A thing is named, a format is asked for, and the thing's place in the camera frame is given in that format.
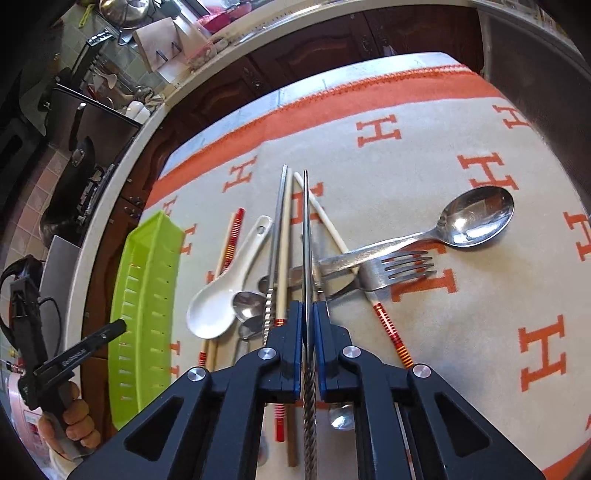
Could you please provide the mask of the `left human hand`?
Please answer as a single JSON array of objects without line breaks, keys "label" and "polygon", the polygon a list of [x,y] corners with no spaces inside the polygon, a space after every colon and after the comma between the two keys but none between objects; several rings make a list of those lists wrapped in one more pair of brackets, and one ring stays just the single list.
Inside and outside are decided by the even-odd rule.
[{"label": "left human hand", "polygon": [[[95,427],[90,416],[88,404],[81,398],[79,387],[69,382],[71,403],[64,411],[62,420],[65,423],[63,428],[65,436],[74,443],[90,450],[96,449],[101,442],[101,434]],[[38,428],[44,442],[60,457],[72,461],[73,458],[66,453],[66,450],[57,439],[54,423],[43,414],[38,421]]]}]

